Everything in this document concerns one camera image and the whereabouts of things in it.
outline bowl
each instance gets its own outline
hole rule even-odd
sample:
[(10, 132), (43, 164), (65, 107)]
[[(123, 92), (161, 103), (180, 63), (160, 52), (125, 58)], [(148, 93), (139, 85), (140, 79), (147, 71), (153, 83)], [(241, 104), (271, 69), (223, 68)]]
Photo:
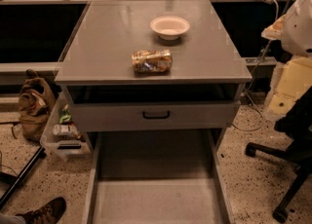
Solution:
[(186, 19), (167, 16), (158, 17), (150, 22), (150, 27), (164, 40), (175, 40), (189, 29)]

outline black handle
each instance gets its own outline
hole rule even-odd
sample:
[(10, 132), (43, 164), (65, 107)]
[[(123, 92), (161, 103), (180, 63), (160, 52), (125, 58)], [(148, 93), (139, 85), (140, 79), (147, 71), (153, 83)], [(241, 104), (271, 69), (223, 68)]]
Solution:
[(168, 119), (170, 117), (170, 111), (167, 111), (165, 116), (147, 116), (148, 113), (145, 111), (142, 112), (142, 115), (144, 119)]

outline brown shoe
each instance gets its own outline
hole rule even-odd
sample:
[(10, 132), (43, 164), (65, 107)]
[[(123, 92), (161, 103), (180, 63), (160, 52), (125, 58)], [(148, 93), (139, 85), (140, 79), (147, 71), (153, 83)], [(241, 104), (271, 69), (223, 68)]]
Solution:
[(17, 216), (21, 216), (26, 221), (26, 224), (56, 224), (65, 210), (66, 201), (64, 198), (59, 197), (35, 211), (17, 214)]

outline backpack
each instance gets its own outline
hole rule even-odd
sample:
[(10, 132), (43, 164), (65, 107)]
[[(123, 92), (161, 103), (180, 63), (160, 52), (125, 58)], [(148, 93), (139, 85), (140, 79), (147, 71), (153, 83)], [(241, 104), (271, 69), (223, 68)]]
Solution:
[(22, 135), (39, 142), (57, 101), (57, 94), (46, 79), (37, 73), (26, 79), (19, 92), (19, 121)]

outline concrete floor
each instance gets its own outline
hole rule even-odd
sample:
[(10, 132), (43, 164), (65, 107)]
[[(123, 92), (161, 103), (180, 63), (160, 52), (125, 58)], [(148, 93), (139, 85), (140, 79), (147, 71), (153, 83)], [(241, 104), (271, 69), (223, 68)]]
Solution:
[[(261, 109), (262, 99), (257, 100), (256, 97), (255, 102)], [(0, 104), (2, 123), (14, 121), (18, 117), (15, 103)], [(262, 120), (249, 105), (241, 106), (234, 125), (235, 127), (227, 130), (223, 138), (218, 150), (218, 158), (235, 223), (277, 223), (271, 217), (271, 213), (295, 178), (293, 165), (262, 154), (250, 158), (244, 152), (249, 141), (280, 149), (287, 147), (291, 141), (283, 133), (274, 131), (274, 123)], [(38, 145), (26, 141), (21, 135), (18, 139), (13, 138), (11, 127), (10, 124), (0, 125), (0, 150), (3, 165), (19, 172)], [(16, 214), (29, 211), (54, 197), (63, 196), (67, 201), (67, 211), (59, 223), (81, 223), (92, 158), (64, 161), (49, 150), (46, 153), (46, 158), (37, 163), (1, 212)], [(13, 173), (6, 167), (2, 167), (2, 170)], [(312, 181), (308, 179), (289, 205), (289, 218), (286, 223), (310, 222), (311, 187)], [(119, 223), (128, 223), (128, 216), (123, 216), (122, 212), (118, 219), (124, 220)], [(206, 222), (196, 222), (195, 219), (194, 221), (191, 219), (187, 223)]]

